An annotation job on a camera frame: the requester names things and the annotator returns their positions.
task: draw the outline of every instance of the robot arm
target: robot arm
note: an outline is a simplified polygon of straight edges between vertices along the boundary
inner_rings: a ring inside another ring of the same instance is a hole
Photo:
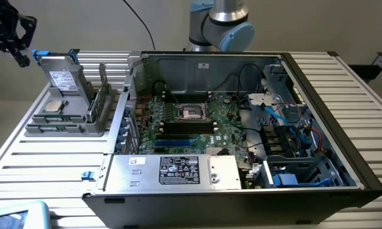
[[[191,4],[188,51],[243,51],[255,29],[244,0],[204,0]]]
[[[25,34],[21,38],[18,38],[15,33],[18,21],[25,30]],[[35,25],[35,18],[21,15],[7,0],[0,0],[0,51],[11,54],[19,67],[29,66],[25,51],[30,44]]]

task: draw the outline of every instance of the floor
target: floor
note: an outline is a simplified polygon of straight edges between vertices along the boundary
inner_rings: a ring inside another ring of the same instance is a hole
[[[0,101],[0,148],[30,104],[31,101]]]

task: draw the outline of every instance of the barcode label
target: barcode label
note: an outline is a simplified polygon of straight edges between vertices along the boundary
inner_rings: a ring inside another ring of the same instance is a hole
[[[77,91],[70,72],[49,72],[56,87],[61,91]]]

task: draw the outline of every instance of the motherboard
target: motherboard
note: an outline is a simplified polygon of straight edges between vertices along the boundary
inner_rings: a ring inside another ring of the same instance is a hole
[[[247,156],[244,132],[233,95],[173,100],[144,96],[137,100],[138,154],[221,154]]]

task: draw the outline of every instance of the warning label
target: warning label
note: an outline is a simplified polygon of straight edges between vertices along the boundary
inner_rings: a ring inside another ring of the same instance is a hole
[[[158,182],[161,185],[199,184],[197,157],[160,157]]]
[[[77,91],[70,72],[49,72],[56,87],[61,91]]]

